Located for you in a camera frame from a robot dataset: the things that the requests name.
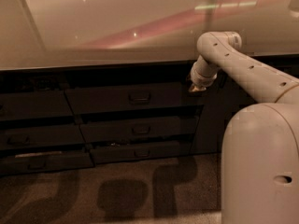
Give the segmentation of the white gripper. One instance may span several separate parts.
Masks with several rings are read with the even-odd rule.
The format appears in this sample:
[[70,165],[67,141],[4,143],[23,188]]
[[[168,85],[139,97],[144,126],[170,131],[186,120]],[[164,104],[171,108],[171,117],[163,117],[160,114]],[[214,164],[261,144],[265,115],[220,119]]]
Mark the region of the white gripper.
[[205,91],[217,78],[219,67],[209,63],[194,63],[191,70],[190,93]]

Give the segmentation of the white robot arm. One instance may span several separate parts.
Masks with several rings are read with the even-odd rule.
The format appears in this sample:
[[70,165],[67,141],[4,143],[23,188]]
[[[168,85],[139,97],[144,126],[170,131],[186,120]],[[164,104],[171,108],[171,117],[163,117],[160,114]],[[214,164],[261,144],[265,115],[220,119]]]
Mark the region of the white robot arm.
[[236,32],[197,41],[192,87],[223,70],[256,101],[230,120],[222,141],[221,224],[299,224],[299,80],[240,52]]

